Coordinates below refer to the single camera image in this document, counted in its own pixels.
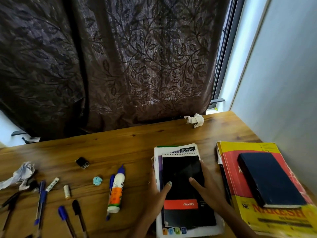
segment stack of notebooks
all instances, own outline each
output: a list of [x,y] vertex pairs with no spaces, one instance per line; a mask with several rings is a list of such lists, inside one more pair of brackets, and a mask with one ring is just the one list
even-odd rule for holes
[[226,198],[260,235],[317,236],[317,208],[274,143],[217,142]]
[[199,237],[221,234],[224,222],[188,181],[204,185],[196,144],[154,148],[154,170],[159,190],[172,182],[164,208],[156,219],[157,237]]

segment crumpled paper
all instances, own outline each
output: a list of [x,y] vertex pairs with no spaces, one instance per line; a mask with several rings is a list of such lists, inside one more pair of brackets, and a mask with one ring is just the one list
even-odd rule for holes
[[197,128],[204,124],[204,117],[197,113],[195,113],[193,117],[184,116],[184,118],[187,120],[187,123],[195,124],[194,128]]
[[31,175],[34,174],[34,172],[34,164],[32,164],[31,162],[23,163],[18,170],[14,171],[11,178],[0,182],[0,190],[19,182],[22,182],[22,184],[19,186],[19,190],[28,189],[29,186],[26,186],[27,179],[30,178]]
[[102,182],[102,179],[99,176],[93,178],[94,185],[100,185],[101,182]]

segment wooden desk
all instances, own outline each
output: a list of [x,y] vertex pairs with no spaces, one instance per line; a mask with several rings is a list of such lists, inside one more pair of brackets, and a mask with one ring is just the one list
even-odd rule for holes
[[[74,216],[72,200],[81,205],[90,238],[125,237],[129,227],[142,210],[144,193],[151,167],[153,148],[158,145],[186,145],[196,143],[204,162],[223,189],[218,164],[215,162],[216,141],[260,142],[259,138],[233,112],[204,116],[204,125],[193,128],[186,120],[150,124],[132,128],[77,136],[68,139],[46,141],[12,148],[0,149],[0,180],[8,179],[23,162],[32,161],[39,173],[38,181],[45,179],[47,185],[55,178],[60,181],[49,192],[43,222],[43,237],[70,237],[65,222],[57,209],[65,205],[70,221],[78,237],[82,237],[79,220]],[[75,160],[85,157],[90,166],[82,170]],[[119,213],[106,222],[109,197],[109,177],[125,165],[126,178]],[[103,177],[100,186],[93,185],[93,177]],[[72,199],[65,200],[63,186],[69,184]],[[0,190],[0,203],[17,191],[17,186]],[[38,194],[23,194],[13,212],[6,237],[26,237],[36,234],[35,219]],[[0,213],[0,225],[5,213]],[[226,226],[225,234],[234,237]]]

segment yellow book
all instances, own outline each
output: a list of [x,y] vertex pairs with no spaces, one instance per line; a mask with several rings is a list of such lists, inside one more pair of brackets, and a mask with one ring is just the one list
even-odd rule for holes
[[[232,205],[241,218],[260,235],[274,237],[317,237],[317,208],[286,164],[274,143],[217,142],[218,163],[225,173]],[[239,153],[270,152],[289,176],[307,204],[297,209],[261,208],[253,198],[239,168]]]

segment glue bottle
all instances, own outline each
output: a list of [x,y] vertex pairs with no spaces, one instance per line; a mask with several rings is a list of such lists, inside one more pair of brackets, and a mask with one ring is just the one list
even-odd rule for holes
[[123,165],[118,169],[118,173],[114,177],[111,195],[108,204],[109,213],[117,213],[120,210],[123,184],[125,179],[125,169]]

